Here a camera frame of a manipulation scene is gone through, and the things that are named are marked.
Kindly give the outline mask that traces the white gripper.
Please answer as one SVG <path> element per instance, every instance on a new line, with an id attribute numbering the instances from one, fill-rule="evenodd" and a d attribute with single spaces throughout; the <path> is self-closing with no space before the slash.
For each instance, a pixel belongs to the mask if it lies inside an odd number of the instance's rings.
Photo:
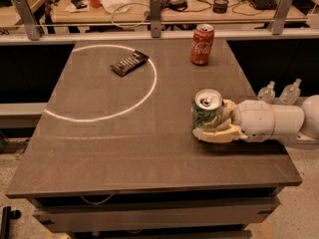
<path id="1" fill-rule="evenodd" d="M 264 101 L 246 100 L 236 105 L 232 100 L 224 100 L 222 120 L 223 123 L 215 128 L 197 127 L 192 134 L 198 140 L 210 143 L 240 139 L 264 142 L 270 139 L 275 127 L 273 108 Z"/>

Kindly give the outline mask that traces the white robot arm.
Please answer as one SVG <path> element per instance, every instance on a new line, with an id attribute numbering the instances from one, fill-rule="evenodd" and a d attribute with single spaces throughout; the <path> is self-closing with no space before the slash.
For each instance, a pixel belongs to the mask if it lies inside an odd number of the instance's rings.
<path id="1" fill-rule="evenodd" d="M 211 89 L 198 92 L 192 103 L 192 133 L 202 141 L 228 143 L 234 140 L 277 140 L 284 146 L 317 149 L 318 119 L 310 117 L 307 98 L 298 106 L 245 100 L 236 104 Z"/>

